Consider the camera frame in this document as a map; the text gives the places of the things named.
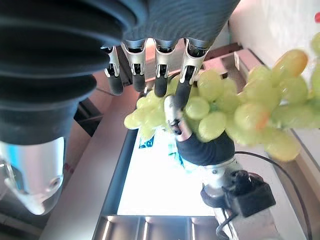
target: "white wall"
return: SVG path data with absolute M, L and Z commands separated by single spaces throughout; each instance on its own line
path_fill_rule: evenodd
M 241 0 L 230 18 L 232 40 L 269 67 L 290 49 L 305 50 L 309 62 L 303 75 L 309 80 L 316 60 L 310 41 L 320 32 L 319 11 L 319 0 Z
M 230 31 L 229 31 L 228 23 L 226 23 L 221 29 L 221 32 L 219 33 L 219 35 L 214 40 L 214 43 L 211 46 L 210 50 L 214 50 L 228 44 L 230 44 Z

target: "metal bracket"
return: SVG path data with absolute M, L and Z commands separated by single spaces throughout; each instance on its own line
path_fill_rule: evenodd
M 35 145 L 14 145 L 0 141 L 5 161 L 5 185 L 33 214 L 45 212 L 43 202 L 53 196 L 64 179 L 65 140 Z
M 123 49 L 125 50 L 126 57 L 128 59 L 131 72 L 136 75 L 135 64 L 140 65 L 140 75 L 145 74 L 146 67 L 146 43 L 143 42 L 142 50 L 140 52 L 131 52 L 128 47 L 124 44 Z
M 114 70 L 114 76 L 118 77 L 120 74 L 120 64 L 119 64 L 119 58 L 117 54 L 117 49 L 115 46 L 112 47 L 112 51 L 108 54 L 110 61 L 109 65 L 113 65 L 113 70 Z M 110 78 L 110 72 L 108 71 L 108 68 L 104 69 L 105 75 Z
M 201 65 L 204 62 L 208 51 L 203 56 L 193 57 L 188 53 L 189 44 L 191 44 L 191 43 L 190 43 L 189 39 L 187 39 L 186 44 L 185 44 L 183 58 L 182 58 L 182 65 L 181 65 L 181 71 L 180 71 L 181 72 L 180 82 L 181 83 L 185 82 L 188 66 L 194 66 L 195 68 L 194 68 L 194 71 L 193 71 L 192 76 L 189 81 L 189 84 L 192 85 L 194 83 L 195 76 L 199 72 Z
M 155 75 L 157 78 L 160 77 L 160 66 L 166 65 L 166 70 L 164 77 L 168 77 L 170 63 L 172 61 L 172 54 L 175 52 L 176 48 L 173 48 L 171 52 L 161 52 L 157 48 L 157 42 L 155 42 Z
M 227 188 L 233 185 L 234 177 L 232 177 L 232 173 L 243 168 L 233 157 L 217 165 L 205 166 L 204 169 L 206 170 L 207 180 L 204 191 L 211 198 L 217 198 L 224 195 L 222 187 Z

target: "robotic hand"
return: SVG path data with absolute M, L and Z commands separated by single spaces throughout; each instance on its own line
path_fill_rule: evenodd
M 121 43 L 140 92 L 145 88 L 145 40 L 155 39 L 155 94 L 163 96 L 175 45 L 186 39 L 174 98 L 177 109 L 184 107 L 208 49 L 238 2 L 2 0 L 0 161 L 6 168 L 5 184 L 36 215 L 55 206 L 77 105 L 96 87 L 91 74 L 105 69 L 111 91 L 123 91 L 115 48 Z M 209 149 L 191 134 L 179 142 L 179 151 L 195 159 L 204 148 L 208 155 L 197 157 L 200 165 L 216 165 L 217 159 L 224 163 L 234 151 L 226 139 L 223 134 Z M 189 144 L 197 152 L 184 147 Z M 210 162 L 211 154 L 215 162 Z
M 242 222 L 243 219 L 251 217 L 252 220 L 248 222 L 252 224 L 250 229 L 254 232 L 254 222 L 265 221 L 267 223 L 267 219 L 270 217 L 266 213 L 262 219 L 258 220 L 255 214 L 276 204 L 270 186 L 259 175 L 243 170 L 234 157 L 234 143 L 225 132 L 210 142 L 199 141 L 196 134 L 189 129 L 181 109 L 175 105 L 174 100 L 175 96 L 172 95 L 167 96 L 164 100 L 166 121 L 175 134 L 177 149 L 183 159 L 203 166 L 207 172 L 207 185 L 203 184 L 200 193 L 202 200 L 206 205 L 215 209 L 215 215 L 220 221 L 221 227 L 235 217 L 241 218 Z M 258 232 L 266 226 L 267 224 L 265 226 L 259 225 Z M 217 228 L 217 235 L 224 237 L 221 233 L 221 227 Z M 260 237 L 278 239 L 279 236 L 277 232 L 269 229 L 267 235 L 261 234 L 259 238 L 254 234 L 244 237 L 236 231 L 230 231 L 228 238 L 225 239 L 229 239 L 229 237 L 231 239 L 257 240 L 262 239 Z

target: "green grape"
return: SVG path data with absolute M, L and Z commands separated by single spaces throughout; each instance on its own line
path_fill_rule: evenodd
M 318 32 L 316 35 L 314 35 L 312 41 L 311 41 L 311 47 L 315 54 L 320 57 L 320 32 Z
M 313 128 L 314 112 L 307 104 L 281 105 L 272 112 L 271 119 L 282 128 Z
M 319 98 L 311 98 L 307 101 L 307 105 L 311 106 L 315 112 L 320 113 L 320 99 Z
M 151 90 L 146 95 L 147 102 L 150 106 L 157 106 L 161 100 L 161 97 L 156 96 L 155 91 Z
M 244 146 L 253 146 L 261 141 L 261 133 L 257 131 L 244 130 L 240 128 L 234 120 L 234 116 L 230 115 L 227 118 L 225 132 L 236 143 Z
M 248 98 L 244 91 L 239 92 L 236 96 L 238 97 L 241 104 L 245 104 L 246 102 L 248 102 Z
M 249 100 L 256 100 L 261 98 L 261 96 L 268 96 L 272 90 L 271 83 L 261 78 L 248 82 L 243 88 L 243 91 Z
M 205 139 L 203 138 L 199 133 L 196 134 L 196 137 L 200 140 L 200 142 L 202 143 L 208 143 L 210 142 L 212 139 Z
M 269 111 L 275 109 L 280 101 L 279 90 L 272 88 L 271 83 L 265 79 L 256 79 L 247 83 L 243 89 L 247 102 L 260 103 Z
M 148 112 L 148 114 L 145 116 L 144 124 L 148 125 L 151 128 L 156 128 L 164 125 L 165 122 L 166 117 L 164 112 L 161 112 L 161 110 L 155 108 Z
M 149 109 L 149 108 L 134 110 L 133 113 L 131 113 L 133 121 L 135 121 L 139 125 L 143 124 L 143 122 L 145 121 L 146 109 Z
M 166 89 L 166 96 L 176 94 L 179 79 L 180 79 L 180 75 L 177 75 L 171 79 L 171 81 L 168 84 L 167 89 Z
M 232 78 L 227 77 L 223 80 L 223 92 L 231 92 L 237 94 L 237 84 Z
M 311 86 L 314 96 L 320 99 L 320 63 L 318 63 L 313 70 Z
M 162 97 L 156 107 L 159 111 L 163 112 L 163 114 L 165 114 L 165 98 L 166 97 Z
M 312 128 L 313 129 L 320 129 L 320 113 L 319 112 L 317 112 L 314 115 L 314 119 L 313 119 L 313 122 L 312 122 Z
M 218 106 L 217 106 L 217 103 L 215 101 L 214 102 L 210 102 L 209 105 L 210 105 L 210 113 L 219 110 Z
M 271 71 L 272 85 L 277 86 L 287 77 L 299 76 L 308 63 L 307 54 L 299 49 L 287 51 L 278 59 Z
M 186 115 L 193 120 L 201 120 L 208 115 L 210 110 L 209 103 L 200 96 L 189 98 L 185 106 Z
M 224 91 L 224 82 L 213 69 L 201 73 L 197 85 L 200 96 L 209 102 L 216 100 Z
M 184 114 L 184 119 L 186 120 L 186 123 L 188 124 L 189 128 L 192 130 L 193 133 L 198 134 L 199 133 L 199 120 L 193 120 L 187 116 L 187 114 Z
M 125 117 L 123 124 L 127 129 L 138 129 L 141 125 L 134 120 L 132 113 Z
M 300 151 L 297 139 L 272 127 L 264 129 L 262 142 L 267 153 L 283 162 L 294 160 Z
M 307 99 L 308 99 L 308 100 L 311 100 L 311 99 L 313 99 L 313 98 L 315 98 L 315 92 L 311 89 L 311 90 L 309 90 L 309 92 L 308 92 L 308 97 L 307 97 Z
M 224 92 L 215 101 L 218 109 L 224 113 L 233 113 L 240 104 L 237 95 L 231 91 Z
M 282 99 L 289 104 L 302 104 L 307 100 L 308 87 L 302 76 L 288 77 L 279 84 Z
M 140 135 L 143 141 L 150 140 L 156 133 L 156 130 L 150 127 L 148 124 L 144 124 L 140 127 Z
M 246 103 L 234 113 L 235 123 L 244 130 L 259 131 L 269 121 L 269 110 L 260 103 Z
M 222 112 L 211 112 L 199 123 L 199 135 L 204 141 L 210 141 L 219 137 L 226 127 L 226 115 Z
M 260 66 L 256 66 L 254 67 L 248 75 L 248 82 L 254 81 L 256 79 L 263 79 L 266 81 L 270 81 L 271 80 L 271 70 L 268 69 L 266 66 L 264 65 L 260 65 Z
M 138 101 L 136 101 L 136 108 L 137 109 L 142 109 L 142 108 L 144 108 L 144 107 L 146 107 L 148 105 L 149 105 L 149 103 L 148 103 L 148 100 L 147 100 L 147 98 L 145 96 L 140 97 L 138 99 Z
M 199 90 L 196 86 L 192 85 L 189 98 L 197 97 L 197 96 L 199 96 Z

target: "black cable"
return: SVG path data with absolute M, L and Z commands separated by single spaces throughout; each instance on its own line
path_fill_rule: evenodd
M 307 231 L 307 239 L 308 240 L 312 240 L 313 237 L 312 237 L 312 231 L 311 231 L 311 224 L 310 224 L 310 219 L 309 219 L 309 215 L 308 215 L 308 212 L 307 212 L 307 208 L 306 208 L 305 202 L 304 202 L 304 200 L 303 200 L 303 198 L 301 196 L 301 193 L 299 192 L 299 189 L 298 189 L 297 185 L 295 184 L 294 180 L 291 178 L 289 173 L 286 170 L 284 170 L 283 167 L 280 166 L 278 163 L 276 163 L 275 161 L 273 161 L 273 160 L 271 160 L 271 159 L 269 159 L 269 158 L 267 158 L 265 156 L 262 156 L 262 155 L 259 155 L 259 154 L 253 153 L 253 152 L 248 152 L 248 151 L 236 151 L 234 154 L 250 155 L 250 156 L 265 160 L 266 162 L 277 166 L 284 173 L 284 175 L 287 176 L 287 178 L 290 180 L 290 182 L 291 182 L 291 184 L 292 184 L 292 186 L 294 188 L 294 191 L 295 191 L 295 193 L 296 193 L 296 195 L 298 197 L 298 200 L 299 200 L 301 208 L 302 208 L 304 221 L 305 221 L 305 225 L 306 225 L 306 231 Z
M 218 238 L 220 238 L 221 240 L 229 240 L 229 237 L 225 236 L 222 234 L 222 230 L 223 228 L 229 224 L 235 217 L 237 216 L 237 214 L 233 214 L 231 215 L 228 219 L 226 219 L 223 223 L 221 223 L 215 230 L 215 234 L 217 235 Z

